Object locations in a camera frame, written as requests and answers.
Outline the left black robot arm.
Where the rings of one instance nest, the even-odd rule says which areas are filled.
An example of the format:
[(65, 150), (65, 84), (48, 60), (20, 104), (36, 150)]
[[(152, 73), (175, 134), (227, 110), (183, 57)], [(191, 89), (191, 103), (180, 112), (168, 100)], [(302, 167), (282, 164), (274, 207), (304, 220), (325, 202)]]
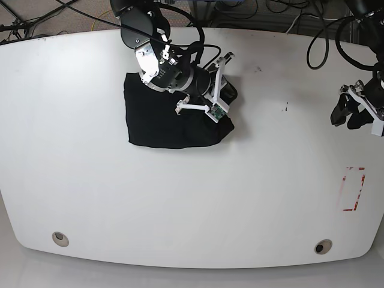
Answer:
[[(331, 124), (338, 127), (347, 124), (356, 130), (371, 124), (371, 133), (383, 136), (383, 1), (346, 1), (352, 15), (339, 25), (335, 44), (339, 54), (349, 64), (363, 71), (372, 72), (367, 83), (358, 80), (354, 85), (343, 85), (339, 100), (331, 113)], [(357, 21), (367, 46), (376, 55), (374, 65), (364, 65), (351, 58), (342, 48), (340, 35), (347, 24)]]

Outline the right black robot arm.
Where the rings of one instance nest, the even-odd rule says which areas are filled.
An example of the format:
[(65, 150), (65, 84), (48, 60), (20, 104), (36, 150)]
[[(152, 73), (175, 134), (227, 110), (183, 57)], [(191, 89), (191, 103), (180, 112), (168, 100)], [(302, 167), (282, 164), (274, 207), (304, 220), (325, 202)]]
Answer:
[(185, 94), (176, 104), (176, 113), (202, 110), (214, 122), (227, 115), (237, 96), (224, 76), (233, 53), (217, 55), (200, 67), (207, 47), (201, 26), (196, 27), (197, 41), (176, 45), (170, 40), (170, 24), (161, 12), (166, 5), (158, 1), (111, 1), (110, 6), (121, 23), (124, 44), (134, 50), (144, 85), (158, 92)]

